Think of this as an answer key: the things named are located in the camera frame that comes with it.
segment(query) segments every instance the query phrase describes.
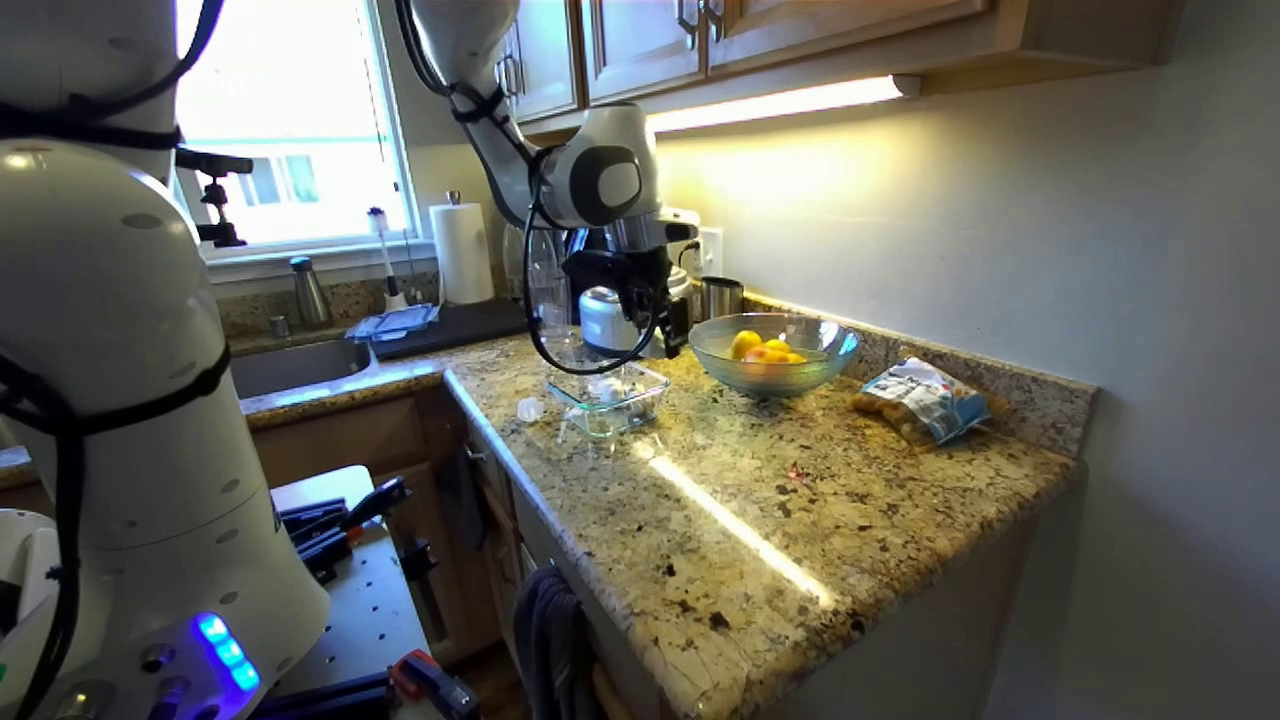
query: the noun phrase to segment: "black cable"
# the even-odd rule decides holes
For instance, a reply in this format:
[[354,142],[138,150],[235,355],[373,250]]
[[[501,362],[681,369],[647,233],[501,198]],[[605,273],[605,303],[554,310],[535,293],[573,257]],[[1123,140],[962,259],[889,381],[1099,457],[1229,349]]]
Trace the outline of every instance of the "black cable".
[[410,0],[396,0],[396,21],[398,21],[398,34],[402,34],[410,70],[415,70],[434,96],[449,96],[449,84],[434,74],[434,69],[426,63],[425,41],[415,34]]
[[61,544],[61,567],[57,567],[57,606],[43,636],[43,652],[37,660],[30,683],[19,699],[19,720],[37,716],[40,699],[57,683],[61,662],[66,660],[66,647],[74,639],[81,620],[81,506],[84,506],[84,430],[74,429],[74,409],[40,375],[23,370],[19,362],[0,355],[0,384],[7,389],[7,400],[30,403],[23,415],[43,415],[46,429],[57,429],[57,544]]
[[542,321],[531,307],[531,278],[528,278],[528,246],[531,246],[535,217],[540,217],[540,207],[528,207],[525,235],[521,235],[525,327],[528,327],[528,339],[531,339],[535,355],[546,361],[554,370],[569,370],[569,375],[605,375],[605,370],[616,370],[616,369],[639,361],[639,349],[652,339],[657,323],[642,327],[642,337],[635,339],[630,352],[611,355],[607,362],[559,362],[559,355],[553,355],[553,349],[542,343],[542,332],[540,332]]
[[181,142],[176,128],[172,132],[138,132],[138,128],[113,128],[98,121],[119,116],[119,112],[176,89],[176,78],[198,63],[198,57],[217,31],[221,12],[224,12],[224,0],[198,5],[198,21],[197,21],[188,53],[158,78],[152,78],[128,96],[114,96],[114,99],[72,96],[66,107],[51,107],[51,112],[28,112],[17,102],[0,102],[0,135],[61,135],[61,140],[86,140],[86,142],[119,142],[119,146],[176,146]]
[[93,430],[113,430],[128,423],[145,423],[152,415],[176,410],[188,400],[212,395],[221,389],[221,375],[229,370],[230,352],[224,349],[204,370],[197,370],[182,389],[162,393],[145,403],[81,415],[43,375],[10,362],[0,355],[0,415],[17,415],[28,429],[40,429],[57,439],[57,544],[61,544],[61,567],[57,567],[57,606],[51,622],[30,672],[30,683],[19,699],[19,720],[37,716],[40,699],[57,683],[81,620],[81,514],[84,514],[84,439]]
[[114,99],[72,96],[74,116],[86,112],[84,121],[102,121],[102,116],[128,112],[128,107],[176,89],[176,78],[198,63],[198,57],[217,31],[221,12],[224,12],[224,0],[198,5],[198,21],[197,21],[188,53],[156,84],[145,84],[145,89],[114,96]]

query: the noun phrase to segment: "under-cabinet light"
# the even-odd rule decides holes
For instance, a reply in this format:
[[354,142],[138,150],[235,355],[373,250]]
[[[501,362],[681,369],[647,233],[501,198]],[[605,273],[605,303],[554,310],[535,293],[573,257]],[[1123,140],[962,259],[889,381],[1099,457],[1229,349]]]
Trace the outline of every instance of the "under-cabinet light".
[[859,74],[841,84],[810,84],[770,96],[746,96],[729,102],[698,102],[685,112],[657,112],[647,116],[652,132],[681,132],[681,128],[717,128],[717,125],[744,125],[769,116],[804,116],[824,107],[855,107],[855,102],[889,102],[920,96],[920,74]]

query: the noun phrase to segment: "window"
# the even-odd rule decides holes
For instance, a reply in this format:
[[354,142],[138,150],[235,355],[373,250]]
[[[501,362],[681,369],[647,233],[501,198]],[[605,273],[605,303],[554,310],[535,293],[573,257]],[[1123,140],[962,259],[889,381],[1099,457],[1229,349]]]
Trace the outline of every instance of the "window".
[[[176,0],[181,53],[197,15],[198,0]],[[373,0],[224,5],[176,121],[188,146],[255,161],[221,181],[248,246],[373,238],[373,203],[391,233],[410,225],[384,69]]]

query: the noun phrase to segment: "plastic bag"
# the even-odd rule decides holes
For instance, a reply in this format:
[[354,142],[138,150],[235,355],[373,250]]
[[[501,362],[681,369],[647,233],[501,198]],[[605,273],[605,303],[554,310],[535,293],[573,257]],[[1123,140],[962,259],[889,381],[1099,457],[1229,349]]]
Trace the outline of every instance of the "plastic bag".
[[954,375],[907,355],[863,384],[855,410],[885,415],[902,434],[929,434],[952,443],[954,434],[982,423],[988,400]]

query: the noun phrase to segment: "yellow fruit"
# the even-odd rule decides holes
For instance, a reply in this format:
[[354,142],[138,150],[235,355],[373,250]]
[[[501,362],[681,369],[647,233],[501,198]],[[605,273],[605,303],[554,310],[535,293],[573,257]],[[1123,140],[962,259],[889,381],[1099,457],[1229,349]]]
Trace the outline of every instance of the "yellow fruit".
[[735,361],[744,369],[744,375],[751,381],[769,381],[776,375],[776,369],[769,362],[765,349],[751,349],[746,355]]
[[758,332],[744,327],[729,339],[729,355],[744,361],[751,349],[758,349]]
[[793,349],[784,339],[765,339],[765,362],[789,362]]

